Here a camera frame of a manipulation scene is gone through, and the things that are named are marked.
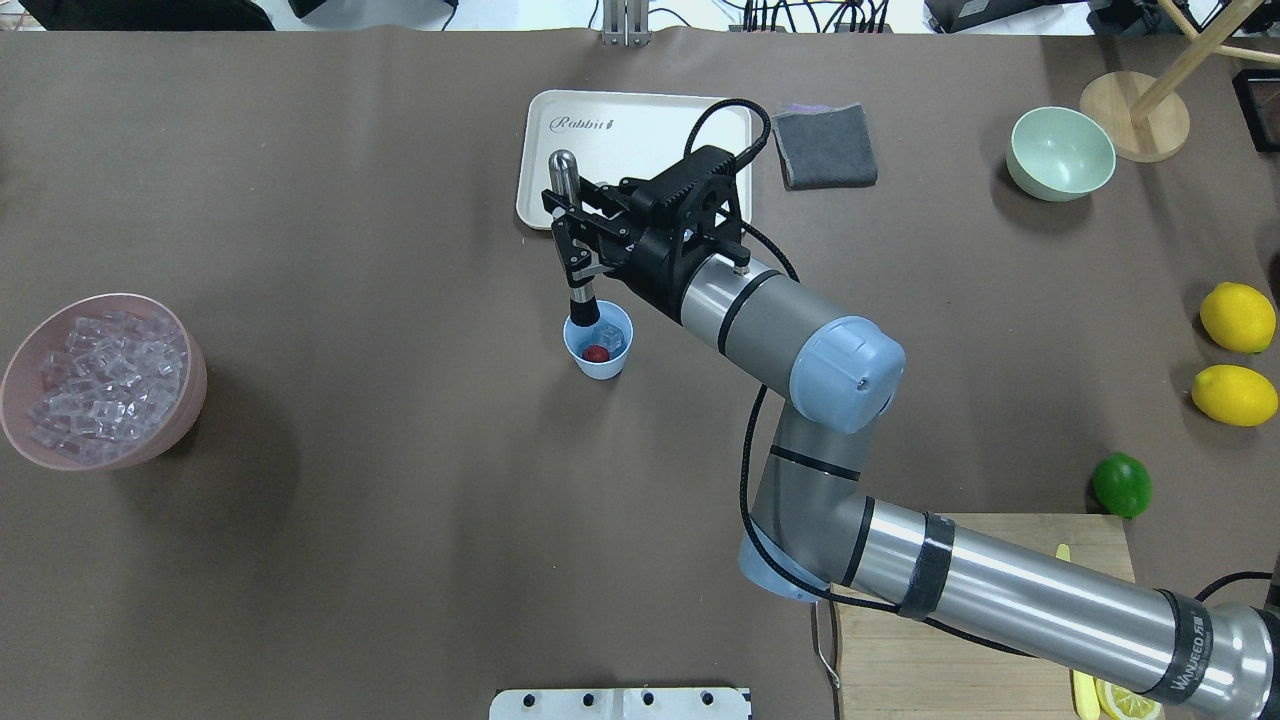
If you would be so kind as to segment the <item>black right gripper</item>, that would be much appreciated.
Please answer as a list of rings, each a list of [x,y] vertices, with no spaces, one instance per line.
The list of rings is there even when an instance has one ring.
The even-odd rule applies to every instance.
[[[731,255],[731,187],[640,183],[580,179],[576,191],[543,190],[544,225],[564,214],[595,224],[552,227],[571,290],[604,275],[681,324],[685,295],[701,266],[716,254]]]

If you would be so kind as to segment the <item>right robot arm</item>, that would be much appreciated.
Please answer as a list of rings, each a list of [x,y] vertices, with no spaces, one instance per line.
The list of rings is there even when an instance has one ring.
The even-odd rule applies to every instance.
[[[783,398],[753,503],[745,575],[778,594],[833,597],[1007,653],[1088,673],[1216,719],[1277,716],[1277,614],[1206,607],[968,530],[860,489],[876,425],[905,368],[878,325],[845,315],[744,246],[736,195],[703,181],[556,179],[541,195],[573,292],[594,311],[596,275],[625,282]]]

